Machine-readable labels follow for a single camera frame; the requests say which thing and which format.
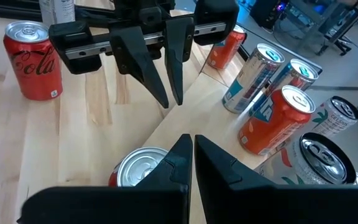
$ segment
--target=can label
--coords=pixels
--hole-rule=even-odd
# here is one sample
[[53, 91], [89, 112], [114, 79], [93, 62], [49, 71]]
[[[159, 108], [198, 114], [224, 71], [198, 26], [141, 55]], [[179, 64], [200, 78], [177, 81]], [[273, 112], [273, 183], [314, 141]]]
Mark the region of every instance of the can label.
[[246, 91], [244, 97], [248, 99], [255, 97], [276, 70], [276, 67], [267, 64], [255, 79], [254, 84]]
[[266, 99], [265, 103], [256, 112], [255, 118], [268, 123], [272, 117], [272, 114], [273, 114], [273, 105], [274, 105], [274, 103], [271, 98]]
[[47, 26], [75, 21], [74, 0], [40, 0], [42, 22]]
[[307, 132], [333, 137], [337, 133], [355, 124], [357, 120], [349, 119], [339, 112], [331, 103], [331, 99], [322, 103], [312, 114], [310, 122], [297, 131], [294, 136], [300, 136]]
[[249, 100], [243, 97], [244, 89], [239, 82], [241, 76], [243, 75], [244, 72], [240, 71], [240, 74], [233, 81], [230, 88], [227, 90], [226, 94], [223, 96], [222, 99], [223, 105], [235, 113], [241, 113], [242, 111], [244, 111], [246, 105], [249, 103]]
[[[22, 94], [30, 100], [50, 100], [62, 91], [59, 57], [49, 41], [31, 45], [5, 36], [4, 45]], [[23, 45], [30, 50], [21, 50]]]
[[277, 75], [276, 79], [268, 86], [265, 93], [255, 102], [249, 110], [249, 116], [257, 111], [262, 103], [269, 97], [273, 91], [281, 89], [285, 85], [291, 85], [305, 91], [313, 82], [309, 82], [299, 76], [297, 71], [291, 65], [291, 62]]
[[276, 184], [305, 184], [291, 165], [286, 149], [277, 152], [254, 170]]
[[225, 69], [233, 59], [245, 38], [245, 33], [232, 31], [226, 40], [213, 46], [211, 54], [208, 56], [206, 61], [210, 66], [216, 69]]
[[288, 107], [291, 106], [282, 91], [274, 91], [240, 129], [241, 146], [254, 154], [266, 155], [310, 120], [309, 113]]
[[315, 113], [315, 117], [311, 120], [314, 124], [313, 132], [330, 137], [345, 130], [349, 125], [352, 125], [349, 124], [349, 119], [346, 121], [343, 119], [343, 116], [335, 113], [333, 110], [327, 110], [326, 104], [327, 103], [323, 103], [320, 105], [320, 110]]

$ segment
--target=white can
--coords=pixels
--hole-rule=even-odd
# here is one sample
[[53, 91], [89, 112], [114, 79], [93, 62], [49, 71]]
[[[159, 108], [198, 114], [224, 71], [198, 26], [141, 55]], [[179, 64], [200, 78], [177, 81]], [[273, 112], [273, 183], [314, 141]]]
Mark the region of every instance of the white can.
[[328, 138], [306, 133], [267, 159], [255, 171], [276, 184], [353, 184], [356, 171]]
[[52, 24], [75, 21], [74, 0], [40, 0], [42, 22]]

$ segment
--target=orange soda can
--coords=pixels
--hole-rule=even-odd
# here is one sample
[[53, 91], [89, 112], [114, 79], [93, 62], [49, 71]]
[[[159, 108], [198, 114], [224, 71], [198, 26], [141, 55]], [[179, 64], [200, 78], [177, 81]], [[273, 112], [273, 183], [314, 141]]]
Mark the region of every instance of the orange soda can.
[[246, 31], [236, 25], [226, 40], [214, 45], [206, 61], [214, 68], [225, 69], [246, 38]]
[[275, 90], [239, 131], [244, 149], [266, 155], [306, 124], [316, 106], [297, 87], [285, 85]]

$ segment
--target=floor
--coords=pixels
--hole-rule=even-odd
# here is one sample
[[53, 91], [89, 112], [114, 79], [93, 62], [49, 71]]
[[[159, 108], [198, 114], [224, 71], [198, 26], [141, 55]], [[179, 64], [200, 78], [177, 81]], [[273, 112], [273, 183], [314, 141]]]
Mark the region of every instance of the floor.
[[[176, 0], [176, 3], [177, 9], [193, 11], [195, 7], [193, 0]], [[249, 30], [248, 38], [244, 43], [248, 52], [251, 52], [256, 44], [261, 42], [267, 44], [275, 42], [295, 51], [295, 46], [299, 41], [297, 37], [301, 37], [301, 34], [291, 31], [294, 29], [290, 22], [284, 20], [276, 24], [275, 32], [269, 34], [249, 16], [247, 4], [241, 4], [237, 22]], [[317, 56], [314, 52], [317, 52], [324, 43], [321, 38], [313, 39], [312, 44], [298, 52], [323, 68], [319, 79], [307, 91], [317, 105], [333, 95], [338, 95], [358, 106], [358, 23], [346, 35], [356, 46], [351, 44], [352, 50], [345, 56], [340, 56], [340, 51], [336, 47], [331, 47], [322, 56]], [[294, 57], [288, 54], [284, 55], [286, 58]], [[342, 147], [358, 171], [358, 123], [335, 136], [333, 141]]]

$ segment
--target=light wood countertop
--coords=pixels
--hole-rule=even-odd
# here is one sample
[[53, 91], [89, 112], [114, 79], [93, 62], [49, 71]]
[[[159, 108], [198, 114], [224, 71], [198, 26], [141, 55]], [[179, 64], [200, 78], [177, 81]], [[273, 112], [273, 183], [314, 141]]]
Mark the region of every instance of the light wood countertop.
[[[76, 4], [112, 7], [108, 0]], [[12, 21], [0, 19], [0, 224], [15, 223], [23, 201], [44, 188], [106, 185], [114, 166], [141, 147], [175, 105], [163, 56], [154, 63], [169, 109], [130, 75], [119, 74], [114, 58], [105, 55], [97, 72], [72, 75], [62, 65], [59, 98], [25, 99], [2, 44], [4, 28]], [[184, 90], [198, 77], [207, 54], [208, 48], [193, 44], [183, 64]]]
[[[185, 93], [183, 105], [171, 110], [144, 146], [169, 150], [182, 134], [190, 134], [193, 141], [195, 134], [202, 134], [249, 168], [257, 167], [267, 156], [256, 156], [240, 146], [237, 134], [247, 115], [224, 108], [221, 100], [226, 90], [222, 83], [201, 73]], [[206, 223], [194, 166], [191, 183], [190, 223]]]

